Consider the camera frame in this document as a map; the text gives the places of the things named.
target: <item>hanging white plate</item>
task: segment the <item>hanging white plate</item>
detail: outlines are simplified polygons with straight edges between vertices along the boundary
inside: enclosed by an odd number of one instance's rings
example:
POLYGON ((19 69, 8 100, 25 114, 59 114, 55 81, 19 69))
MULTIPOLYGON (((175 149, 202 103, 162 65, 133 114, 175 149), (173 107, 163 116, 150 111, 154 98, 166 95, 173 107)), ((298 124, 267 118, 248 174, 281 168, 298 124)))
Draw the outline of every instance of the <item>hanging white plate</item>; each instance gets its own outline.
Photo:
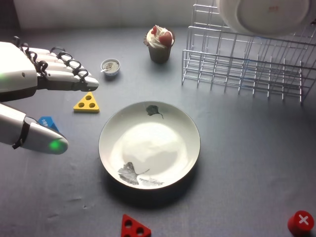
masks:
POLYGON ((200 136, 182 110, 146 101, 113 115, 99 140, 101 161, 117 181, 137 189, 174 184, 194 166, 200 136))
POLYGON ((316 18, 316 0, 216 0, 234 31, 264 37, 295 32, 316 18))

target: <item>white wall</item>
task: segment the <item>white wall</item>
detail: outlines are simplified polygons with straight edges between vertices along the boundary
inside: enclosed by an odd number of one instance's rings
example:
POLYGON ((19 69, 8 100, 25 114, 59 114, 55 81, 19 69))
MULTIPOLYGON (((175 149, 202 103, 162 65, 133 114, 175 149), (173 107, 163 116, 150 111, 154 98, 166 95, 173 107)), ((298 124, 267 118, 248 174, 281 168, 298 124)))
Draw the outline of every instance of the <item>white wall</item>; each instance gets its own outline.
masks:
POLYGON ((196 0, 14 0, 22 29, 188 26, 196 0))

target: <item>white robotic hand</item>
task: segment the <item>white robotic hand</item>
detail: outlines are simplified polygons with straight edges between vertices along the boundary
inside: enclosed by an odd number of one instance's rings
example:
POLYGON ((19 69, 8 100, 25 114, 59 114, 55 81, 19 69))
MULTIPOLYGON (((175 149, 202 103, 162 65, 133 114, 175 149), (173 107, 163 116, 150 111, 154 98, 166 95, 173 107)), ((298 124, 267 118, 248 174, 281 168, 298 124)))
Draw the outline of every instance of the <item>white robotic hand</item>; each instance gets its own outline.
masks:
MULTIPOLYGON (((63 48, 29 48, 15 37, 15 44, 0 42, 0 55, 0 102, 33 96, 38 89, 94 91, 99 86, 63 48)), ((3 104, 0 142, 49 154, 62 154, 68 148, 62 134, 3 104)))

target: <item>strawberry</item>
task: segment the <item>strawberry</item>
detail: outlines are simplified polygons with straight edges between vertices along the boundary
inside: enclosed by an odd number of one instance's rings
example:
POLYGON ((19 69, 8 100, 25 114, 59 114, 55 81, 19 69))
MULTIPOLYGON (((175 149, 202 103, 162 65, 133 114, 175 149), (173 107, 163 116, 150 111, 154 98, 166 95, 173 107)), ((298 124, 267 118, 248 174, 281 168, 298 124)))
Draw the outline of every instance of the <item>strawberry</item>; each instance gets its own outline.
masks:
POLYGON ((170 32, 164 33, 163 36, 159 36, 159 41, 162 45, 170 47, 172 44, 172 35, 170 32))
POLYGON ((153 27, 153 30, 152 30, 152 34, 155 35, 156 33, 157 33, 157 27, 154 26, 154 27, 153 27))

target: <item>ginkgo leaf design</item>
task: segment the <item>ginkgo leaf design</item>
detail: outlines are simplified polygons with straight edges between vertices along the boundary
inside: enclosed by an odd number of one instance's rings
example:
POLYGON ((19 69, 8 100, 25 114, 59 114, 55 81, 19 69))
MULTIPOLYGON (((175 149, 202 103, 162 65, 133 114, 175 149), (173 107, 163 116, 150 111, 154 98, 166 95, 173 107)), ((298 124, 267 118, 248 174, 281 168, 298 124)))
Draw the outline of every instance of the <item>ginkgo leaf design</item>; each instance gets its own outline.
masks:
POLYGON ((146 108, 146 111, 147 111, 147 114, 149 116, 152 116, 152 115, 161 115, 162 119, 163 119, 163 115, 161 113, 159 113, 158 111, 158 106, 157 105, 150 105, 146 108))
POLYGON ((135 168, 132 162, 128 162, 127 164, 125 164, 123 168, 118 170, 118 172, 119 172, 119 177, 125 182, 128 182, 129 184, 132 184, 132 185, 139 185, 137 181, 137 176, 140 174, 136 174, 135 168))
POLYGON ((139 180, 142 181, 142 185, 144 186, 160 186, 164 184, 164 182, 159 182, 157 179, 152 179, 152 178, 149 178, 149 179, 140 178, 139 180))

